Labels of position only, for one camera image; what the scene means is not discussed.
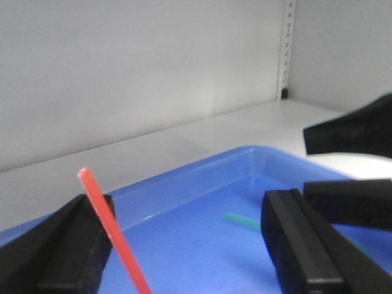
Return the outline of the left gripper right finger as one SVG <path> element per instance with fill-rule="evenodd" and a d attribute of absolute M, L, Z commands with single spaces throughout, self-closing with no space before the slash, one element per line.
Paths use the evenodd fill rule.
<path fill-rule="evenodd" d="M 299 190 L 266 191 L 260 225 L 283 293 L 391 293 L 391 276 Z"/>

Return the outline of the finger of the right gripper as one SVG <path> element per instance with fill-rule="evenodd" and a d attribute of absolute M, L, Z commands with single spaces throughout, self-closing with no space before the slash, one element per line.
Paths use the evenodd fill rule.
<path fill-rule="evenodd" d="M 391 94 L 303 130 L 307 154 L 361 153 L 391 157 Z"/>
<path fill-rule="evenodd" d="M 313 181 L 305 199 L 328 222 L 391 230 L 391 180 Z"/>

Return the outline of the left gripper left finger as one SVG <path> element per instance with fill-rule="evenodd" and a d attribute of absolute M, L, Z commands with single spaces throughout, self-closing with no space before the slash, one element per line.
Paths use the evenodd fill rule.
<path fill-rule="evenodd" d="M 88 197 L 78 195 L 1 246 L 1 293 L 97 293 L 111 249 Z"/>

